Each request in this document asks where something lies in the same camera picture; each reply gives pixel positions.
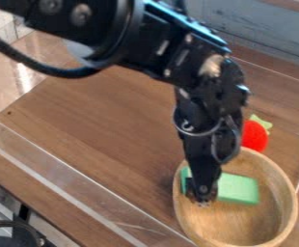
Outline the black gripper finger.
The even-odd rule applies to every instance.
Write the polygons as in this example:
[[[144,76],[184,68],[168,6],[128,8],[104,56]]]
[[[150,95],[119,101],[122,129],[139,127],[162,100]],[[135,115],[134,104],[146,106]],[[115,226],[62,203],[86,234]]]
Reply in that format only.
[[[211,189],[207,189],[204,185],[196,186],[191,177],[184,179],[184,181],[184,195],[188,198],[190,202],[194,203],[196,206],[210,206],[218,198],[216,184]]]

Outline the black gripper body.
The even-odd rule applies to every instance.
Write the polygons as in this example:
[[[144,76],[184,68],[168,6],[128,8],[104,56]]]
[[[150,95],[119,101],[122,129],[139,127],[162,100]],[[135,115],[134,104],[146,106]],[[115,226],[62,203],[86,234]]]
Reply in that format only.
[[[184,178],[187,190],[215,190],[222,166],[239,154],[243,113],[220,118],[208,129],[198,130],[179,112],[172,115],[183,144],[191,176]]]

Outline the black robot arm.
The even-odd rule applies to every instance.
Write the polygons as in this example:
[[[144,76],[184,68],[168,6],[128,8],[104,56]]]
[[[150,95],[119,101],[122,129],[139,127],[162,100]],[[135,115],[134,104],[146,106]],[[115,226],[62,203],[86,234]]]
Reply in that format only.
[[[82,65],[50,66],[0,38],[0,52],[55,77],[92,76],[119,65],[168,83],[174,126],[191,168],[187,192],[200,204],[219,192],[222,166],[242,147],[250,89],[227,42],[186,10],[184,0],[0,0],[0,11],[67,42]]]

